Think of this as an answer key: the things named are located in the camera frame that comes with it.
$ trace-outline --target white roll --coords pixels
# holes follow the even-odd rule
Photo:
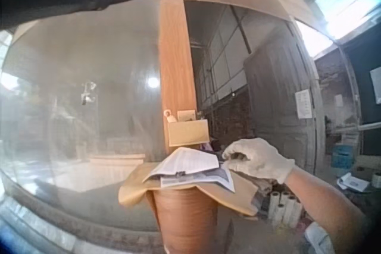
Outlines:
[[[288,225],[290,222],[290,217],[293,211],[293,206],[296,202],[296,197],[295,196],[289,196],[286,202],[286,209],[285,209],[285,214],[282,219],[282,223],[285,225]]]
[[[268,218],[272,219],[274,216],[277,205],[279,204],[280,193],[272,192],[270,194],[270,206],[268,207]]]
[[[381,189],[381,173],[374,173],[371,178],[371,185],[377,189]]]
[[[290,196],[290,192],[282,192],[282,195],[280,196],[280,204],[286,205],[286,202],[288,200],[288,197]]]
[[[285,205],[281,203],[276,207],[274,217],[271,221],[272,226],[278,226],[282,222],[283,214],[285,214]]]
[[[301,202],[296,201],[293,205],[292,213],[289,219],[290,228],[295,228],[298,225],[300,216],[302,215],[303,205]]]
[[[168,123],[177,122],[176,117],[172,115],[169,109],[164,110],[163,114],[167,118]]]

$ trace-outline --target gloved hand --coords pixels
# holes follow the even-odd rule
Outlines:
[[[244,154],[248,160],[232,159],[234,153]],[[286,159],[265,140],[242,139],[226,148],[222,157],[229,169],[242,172],[251,177],[272,178],[283,184],[295,166],[294,159]]]

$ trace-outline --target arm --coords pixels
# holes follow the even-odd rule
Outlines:
[[[327,231],[335,253],[351,253],[360,242],[363,213],[339,190],[298,167],[292,169],[285,184]]]
[[[257,178],[285,183],[307,213],[329,234],[336,254],[350,253],[360,240],[364,215],[339,190],[295,166],[263,139],[243,139],[226,148],[223,157],[244,154],[248,160],[228,160],[227,166]]]

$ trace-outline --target door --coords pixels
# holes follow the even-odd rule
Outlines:
[[[321,160],[318,156],[324,154],[324,115],[318,112],[316,116],[316,109],[323,110],[323,106],[312,60],[303,54],[303,44],[295,35],[290,23],[280,23],[246,59],[244,68],[255,135],[314,173],[317,159]],[[312,118],[298,117],[295,93],[302,90],[310,94]]]

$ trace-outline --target wooden post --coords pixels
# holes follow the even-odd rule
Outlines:
[[[160,82],[162,110],[197,109],[191,46],[183,0],[160,1]],[[167,119],[163,115],[165,149],[168,144]]]

